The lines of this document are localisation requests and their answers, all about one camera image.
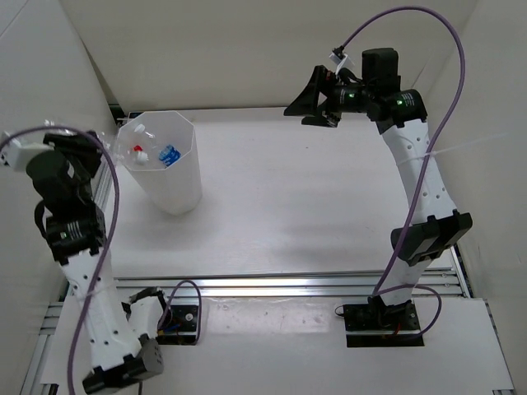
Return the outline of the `red label plastic bottle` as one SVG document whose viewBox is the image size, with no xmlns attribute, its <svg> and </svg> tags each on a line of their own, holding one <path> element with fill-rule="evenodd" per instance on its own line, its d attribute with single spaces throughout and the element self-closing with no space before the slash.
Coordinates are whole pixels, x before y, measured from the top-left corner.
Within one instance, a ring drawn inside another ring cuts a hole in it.
<svg viewBox="0 0 527 395">
<path fill-rule="evenodd" d="M 137 165 L 145 165 L 149 161 L 148 154 L 139 145 L 136 145 L 132 148 L 130 155 L 133 159 L 133 162 Z"/>
</svg>

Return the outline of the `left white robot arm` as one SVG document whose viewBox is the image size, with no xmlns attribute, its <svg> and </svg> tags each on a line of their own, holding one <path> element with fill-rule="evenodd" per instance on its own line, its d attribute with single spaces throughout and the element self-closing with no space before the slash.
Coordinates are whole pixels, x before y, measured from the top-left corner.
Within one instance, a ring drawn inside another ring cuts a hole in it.
<svg viewBox="0 0 527 395">
<path fill-rule="evenodd" d="M 82 329 L 91 350 L 91 370 L 82 380 L 87 394 L 114 394 L 163 372 L 158 329 L 173 318 L 164 292 L 149 287 L 123 302 L 111 269 L 103 211 L 91 188 L 102 151 L 96 134 L 47 132 L 45 149 L 26 173 L 41 201 L 35 224 L 82 309 Z"/>
</svg>

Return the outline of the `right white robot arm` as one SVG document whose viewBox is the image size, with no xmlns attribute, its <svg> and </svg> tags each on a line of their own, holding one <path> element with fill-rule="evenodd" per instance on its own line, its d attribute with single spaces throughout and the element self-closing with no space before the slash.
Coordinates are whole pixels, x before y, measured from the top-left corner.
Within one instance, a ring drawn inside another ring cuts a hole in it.
<svg viewBox="0 0 527 395">
<path fill-rule="evenodd" d="M 430 152 L 427 111 L 420 93 L 401 88 L 399 55 L 392 48 L 369 49 L 361 56 L 361 75 L 343 49 L 330 55 L 336 68 L 315 67 L 305 89 L 286 107 L 286 116 L 304 125 L 335 128 L 343 114 L 365 114 L 389 148 L 408 200 L 409 218 L 394 229 L 394 257 L 374 289 L 370 319 L 387 329 L 411 299 L 425 269 L 473 225 L 446 190 Z"/>
</svg>

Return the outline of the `blue label clear bottle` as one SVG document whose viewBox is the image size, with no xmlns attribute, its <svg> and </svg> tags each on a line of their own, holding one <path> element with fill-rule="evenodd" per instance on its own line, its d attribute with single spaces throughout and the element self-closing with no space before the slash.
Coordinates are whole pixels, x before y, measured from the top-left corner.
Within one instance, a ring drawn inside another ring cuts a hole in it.
<svg viewBox="0 0 527 395">
<path fill-rule="evenodd" d="M 181 157 L 181 153 L 171 144 L 166 145 L 159 152 L 159 161 L 165 166 L 170 167 Z"/>
</svg>

